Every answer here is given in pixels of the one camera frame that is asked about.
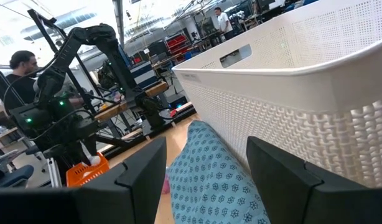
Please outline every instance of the man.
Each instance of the man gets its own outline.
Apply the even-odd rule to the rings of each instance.
[[[27,50],[17,51],[11,57],[10,68],[12,69],[12,73],[6,76],[9,83],[13,83],[20,77],[35,72],[38,69],[35,54]],[[36,73],[21,78],[13,85],[13,89],[17,91],[24,103],[32,103],[35,100],[34,78],[36,78]],[[83,104],[83,99],[72,98],[70,102],[73,106],[77,107]],[[9,110],[16,107],[11,101],[5,102],[5,105]]]
[[[220,7],[215,8],[215,14],[218,20],[219,32],[224,34],[226,40],[230,40],[234,37],[234,31],[227,14],[222,12]]]

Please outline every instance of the orange container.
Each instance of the orange container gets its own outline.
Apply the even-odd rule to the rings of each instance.
[[[67,175],[67,186],[68,187],[79,187],[83,184],[93,180],[101,174],[104,174],[109,170],[108,160],[98,152],[100,157],[100,164],[97,166],[84,166],[82,163],[69,169],[66,173]]]

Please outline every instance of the window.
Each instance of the window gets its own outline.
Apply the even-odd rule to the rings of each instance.
[[[9,35],[4,35],[4,36],[0,37],[0,44],[2,46],[14,44],[14,39]]]

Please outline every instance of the person in white shirt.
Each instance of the person in white shirt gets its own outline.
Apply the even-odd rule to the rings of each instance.
[[[225,12],[222,12],[220,7],[215,8],[215,14],[218,20],[219,32],[224,34],[226,40],[230,40],[234,37],[233,27]]]

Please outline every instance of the dark hair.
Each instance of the dark hair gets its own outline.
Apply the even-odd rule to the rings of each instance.
[[[35,57],[34,53],[27,50],[19,50],[11,56],[10,68],[18,68],[21,62],[29,62],[31,57]]]

